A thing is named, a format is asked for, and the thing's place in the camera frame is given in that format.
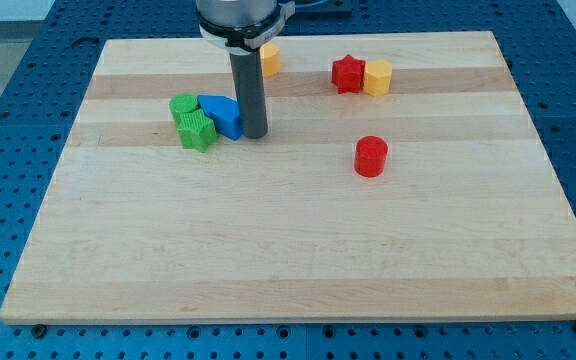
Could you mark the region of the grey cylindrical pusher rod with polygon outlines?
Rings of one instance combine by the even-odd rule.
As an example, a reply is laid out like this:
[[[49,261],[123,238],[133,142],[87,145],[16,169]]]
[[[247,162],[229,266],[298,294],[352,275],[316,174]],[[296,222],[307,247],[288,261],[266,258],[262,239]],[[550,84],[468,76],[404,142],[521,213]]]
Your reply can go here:
[[[259,139],[268,133],[267,109],[260,51],[230,55],[243,135]]]

